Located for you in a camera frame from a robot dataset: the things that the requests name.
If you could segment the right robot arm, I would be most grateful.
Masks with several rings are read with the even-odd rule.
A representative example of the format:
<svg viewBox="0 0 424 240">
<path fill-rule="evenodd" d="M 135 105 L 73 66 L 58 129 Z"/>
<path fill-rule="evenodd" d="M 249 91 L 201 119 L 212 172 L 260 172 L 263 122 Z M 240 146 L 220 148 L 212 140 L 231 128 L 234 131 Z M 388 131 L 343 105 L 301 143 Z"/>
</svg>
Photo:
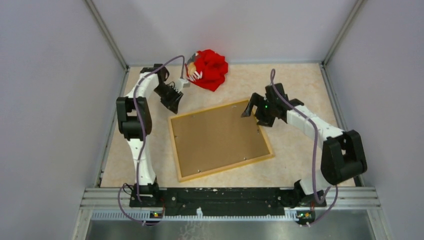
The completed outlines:
<svg viewBox="0 0 424 240">
<path fill-rule="evenodd" d="M 265 87 L 265 95 L 254 92 L 241 117 L 254 114 L 257 125 L 272 127 L 276 119 L 301 130 L 321 149 L 321 162 L 313 164 L 311 175 L 296 181 L 285 199 L 286 206 L 323 203 L 328 188 L 355 178 L 368 169 L 361 135 L 342 130 L 322 120 L 297 98 L 289 99 L 281 83 Z"/>
</svg>

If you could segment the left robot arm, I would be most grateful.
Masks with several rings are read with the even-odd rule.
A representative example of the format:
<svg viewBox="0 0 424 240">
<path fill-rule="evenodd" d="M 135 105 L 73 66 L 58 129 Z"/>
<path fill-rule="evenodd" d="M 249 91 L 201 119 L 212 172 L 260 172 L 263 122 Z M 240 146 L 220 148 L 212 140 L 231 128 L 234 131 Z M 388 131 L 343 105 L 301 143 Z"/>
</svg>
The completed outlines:
<svg viewBox="0 0 424 240">
<path fill-rule="evenodd" d="M 134 201 L 145 203 L 149 207 L 160 202 L 161 194 L 149 150 L 153 120 L 148 100 L 155 93 L 166 109 L 177 114 L 184 95 L 182 89 L 185 80 L 180 78 L 167 83 L 169 75 L 163 64 L 144 67 L 130 92 L 116 99 L 118 130 L 130 147 L 135 167 L 136 177 L 131 196 Z"/>
</svg>

